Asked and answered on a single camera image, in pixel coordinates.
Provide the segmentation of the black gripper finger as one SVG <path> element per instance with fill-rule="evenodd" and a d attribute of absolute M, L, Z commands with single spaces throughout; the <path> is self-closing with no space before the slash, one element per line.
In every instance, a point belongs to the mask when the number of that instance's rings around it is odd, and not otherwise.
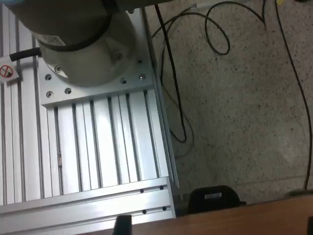
<path fill-rule="evenodd" d="M 119 215 L 116 218 L 113 235 L 132 235 L 131 215 Z"/>

